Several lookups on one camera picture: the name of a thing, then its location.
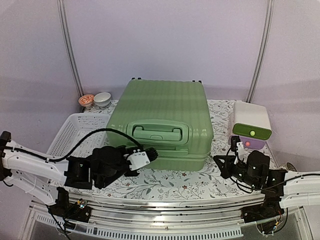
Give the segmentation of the green hard-shell suitcase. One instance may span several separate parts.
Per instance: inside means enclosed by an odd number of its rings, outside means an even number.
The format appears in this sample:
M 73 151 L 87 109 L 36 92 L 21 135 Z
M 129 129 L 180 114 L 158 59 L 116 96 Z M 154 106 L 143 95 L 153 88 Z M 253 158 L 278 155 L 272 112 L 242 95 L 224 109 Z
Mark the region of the green hard-shell suitcase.
M 199 171 L 214 138 L 200 82 L 132 79 L 111 113 L 107 128 L 155 148 L 154 170 Z

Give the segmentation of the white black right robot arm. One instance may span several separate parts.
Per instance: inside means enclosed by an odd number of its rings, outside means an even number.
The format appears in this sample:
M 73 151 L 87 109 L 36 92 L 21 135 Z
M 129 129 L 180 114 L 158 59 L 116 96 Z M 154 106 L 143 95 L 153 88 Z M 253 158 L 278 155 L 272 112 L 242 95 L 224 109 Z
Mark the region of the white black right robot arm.
M 262 203 L 241 209 L 245 223 L 280 216 L 287 208 L 320 203 L 318 171 L 270 169 L 270 157 L 257 150 L 246 161 L 236 161 L 234 155 L 216 155 L 213 160 L 222 178 L 244 183 L 249 193 L 258 191 L 264 196 Z

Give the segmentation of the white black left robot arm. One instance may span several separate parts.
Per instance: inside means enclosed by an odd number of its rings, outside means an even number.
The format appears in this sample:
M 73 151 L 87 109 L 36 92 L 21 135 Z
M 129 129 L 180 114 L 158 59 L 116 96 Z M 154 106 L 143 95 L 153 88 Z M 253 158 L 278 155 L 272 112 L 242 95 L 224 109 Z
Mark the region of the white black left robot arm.
M 135 146 L 107 145 L 94 148 L 87 157 L 73 155 L 91 136 L 104 132 L 119 134 Z M 140 143 L 111 128 L 101 128 L 86 134 L 68 153 L 60 157 L 25 148 L 13 141 L 8 131 L 0 135 L 1 181 L 37 197 L 63 217 L 70 217 L 75 211 L 65 187 L 103 189 L 122 176 L 136 175 L 138 169 L 149 163 L 148 154 Z

